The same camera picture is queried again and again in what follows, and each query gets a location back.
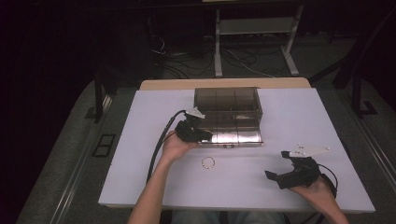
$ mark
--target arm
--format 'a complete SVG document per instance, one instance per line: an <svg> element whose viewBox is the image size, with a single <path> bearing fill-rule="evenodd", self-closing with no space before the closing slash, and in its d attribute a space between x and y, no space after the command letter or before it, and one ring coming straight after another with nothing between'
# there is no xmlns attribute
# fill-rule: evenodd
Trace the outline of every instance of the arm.
<svg viewBox="0 0 396 224"><path fill-rule="evenodd" d="M290 189L306 199L318 212L323 214L331 224L347 224L347 217L341 211L327 186L326 181L319 177L309 187L294 187Z"/></svg>
<svg viewBox="0 0 396 224"><path fill-rule="evenodd" d="M140 194L128 224L131 223L159 223L163 206L163 193L165 190L166 177L174 161L183 157L190 149L197 147L197 143L185 143L175 134L170 132L163 143L161 155L151 179Z"/></svg>

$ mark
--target white tabletop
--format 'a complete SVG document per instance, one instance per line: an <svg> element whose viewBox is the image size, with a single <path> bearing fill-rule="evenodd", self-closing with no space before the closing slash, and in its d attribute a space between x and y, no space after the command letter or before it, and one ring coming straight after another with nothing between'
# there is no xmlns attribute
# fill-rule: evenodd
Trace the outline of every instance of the white tabletop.
<svg viewBox="0 0 396 224"><path fill-rule="evenodd" d="M337 202L345 212L375 209L337 137L315 89L258 89L262 103L262 147L196 148L172 166L163 205L210 210L307 211L300 196L279 189L265 170L285 174L291 161L282 150L298 144L329 147L314 156L339 181ZM194 90L138 91L125 122L99 204L133 207L146 184L149 162L168 120L181 109L192 108ZM179 115L171 130L184 116ZM215 167L205 169L202 159ZM332 175L321 169L331 180Z"/></svg>

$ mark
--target transparent box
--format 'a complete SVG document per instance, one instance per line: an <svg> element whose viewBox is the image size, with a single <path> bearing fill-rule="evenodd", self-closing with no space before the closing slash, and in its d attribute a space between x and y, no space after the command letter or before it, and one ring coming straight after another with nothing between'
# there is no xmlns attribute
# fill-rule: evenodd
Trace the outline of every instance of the transparent box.
<svg viewBox="0 0 396 224"><path fill-rule="evenodd" d="M198 128L213 133L201 147L262 146L262 105L257 88L195 89L194 107L205 115Z"/></svg>

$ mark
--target person's left hand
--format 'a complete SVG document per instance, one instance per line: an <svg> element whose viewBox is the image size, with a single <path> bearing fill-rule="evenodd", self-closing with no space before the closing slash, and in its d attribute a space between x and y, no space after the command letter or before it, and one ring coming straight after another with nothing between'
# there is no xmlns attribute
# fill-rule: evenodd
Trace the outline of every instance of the person's left hand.
<svg viewBox="0 0 396 224"><path fill-rule="evenodd" d="M163 143L163 154L161 159L168 160L170 162L176 161L184 156L187 151L192 148L198 147L198 143L187 143L183 142L177 137L176 132L169 132L165 136L165 142Z"/></svg>

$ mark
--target gold ring-shaped bracelet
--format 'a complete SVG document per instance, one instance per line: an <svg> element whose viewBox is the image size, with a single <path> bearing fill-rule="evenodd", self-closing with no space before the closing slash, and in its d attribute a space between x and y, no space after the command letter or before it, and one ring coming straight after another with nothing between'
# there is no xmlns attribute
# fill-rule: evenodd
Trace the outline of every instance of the gold ring-shaped bracelet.
<svg viewBox="0 0 396 224"><path fill-rule="evenodd" d="M211 165L206 165L206 164L205 164L205 161L207 162L207 161L209 161L209 160L212 160L212 164L211 164ZM205 169L212 169L212 168L215 166L215 164L216 164L215 159L213 159L213 158L211 158L211 157L206 157L206 158L204 158L204 159L202 160L202 166L203 166Z"/></svg>

